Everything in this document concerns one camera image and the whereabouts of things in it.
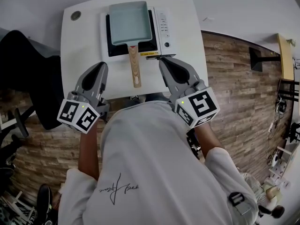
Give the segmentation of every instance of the blue jeans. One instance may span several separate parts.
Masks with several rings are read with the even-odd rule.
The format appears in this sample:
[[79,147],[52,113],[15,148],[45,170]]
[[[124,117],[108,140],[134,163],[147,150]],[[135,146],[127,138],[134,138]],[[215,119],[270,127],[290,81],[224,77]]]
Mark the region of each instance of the blue jeans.
[[[162,92],[158,92],[158,93],[147,94],[145,102],[149,102],[149,101],[166,101],[167,102],[167,101],[169,101],[169,99],[166,98]],[[134,100],[126,99],[125,105],[123,108],[132,107],[132,106],[140,104],[140,103],[142,103],[142,102],[139,99],[134,99]]]

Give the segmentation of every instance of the white table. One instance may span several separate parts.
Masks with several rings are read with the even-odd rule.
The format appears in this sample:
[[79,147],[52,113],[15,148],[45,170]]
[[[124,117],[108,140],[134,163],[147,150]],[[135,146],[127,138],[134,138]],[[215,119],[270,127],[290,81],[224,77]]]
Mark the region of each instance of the white table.
[[[65,97],[74,90],[79,76],[89,67],[102,61],[100,48],[100,13],[108,12],[115,3],[140,0],[92,0],[66,8],[61,31],[61,75]],[[176,35],[177,55],[192,65],[208,85],[203,40],[193,0],[144,0],[149,7],[168,8],[172,14],[172,28]],[[72,21],[70,16],[81,11],[81,17]],[[140,62],[141,88],[134,88],[131,66],[125,62],[107,62],[108,78],[103,97],[106,99],[164,92],[165,86],[158,60]]]

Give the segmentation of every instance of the wooden floor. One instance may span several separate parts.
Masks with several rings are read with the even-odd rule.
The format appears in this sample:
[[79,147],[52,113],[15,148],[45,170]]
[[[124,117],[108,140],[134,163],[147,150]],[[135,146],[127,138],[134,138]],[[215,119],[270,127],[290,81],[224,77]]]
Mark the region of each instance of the wooden floor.
[[[281,66],[277,62],[263,64],[263,72],[251,71],[249,46],[272,56],[270,51],[223,36],[203,33],[209,85],[213,88],[221,111],[211,122],[212,129],[242,171],[252,173],[259,181],[268,176],[266,158],[278,145],[291,116],[292,103],[280,120],[275,136],[268,140],[268,128],[274,113]],[[0,111],[21,110],[31,105],[28,94],[8,91],[0,94]],[[111,102],[113,112],[120,108],[120,99]],[[98,141],[105,124],[98,124]],[[56,192],[65,181],[67,169],[77,167],[80,134],[66,126],[45,131],[36,116],[26,122],[30,136],[15,159],[12,178],[15,192],[22,190],[23,199],[35,204],[41,184],[47,183]],[[3,144],[11,142],[7,136]]]

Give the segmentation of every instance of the yellow wooden board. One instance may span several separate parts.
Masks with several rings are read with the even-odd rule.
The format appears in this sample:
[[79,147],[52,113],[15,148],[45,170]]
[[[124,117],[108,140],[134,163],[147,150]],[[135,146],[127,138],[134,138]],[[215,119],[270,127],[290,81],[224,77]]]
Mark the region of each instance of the yellow wooden board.
[[286,80],[294,80],[293,56],[290,44],[286,39],[277,34],[281,57],[281,77]]

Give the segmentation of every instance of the seated person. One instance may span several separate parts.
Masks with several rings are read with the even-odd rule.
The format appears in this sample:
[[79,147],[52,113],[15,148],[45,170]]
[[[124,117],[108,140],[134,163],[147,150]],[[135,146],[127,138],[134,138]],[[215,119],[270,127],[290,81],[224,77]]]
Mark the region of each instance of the seated person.
[[240,172],[240,174],[254,192],[259,212],[261,214],[269,214],[274,218],[280,218],[283,215],[285,208],[282,206],[276,206],[276,194],[279,192],[279,189],[274,186],[269,188],[267,191],[264,191],[263,187],[254,176],[247,172]]

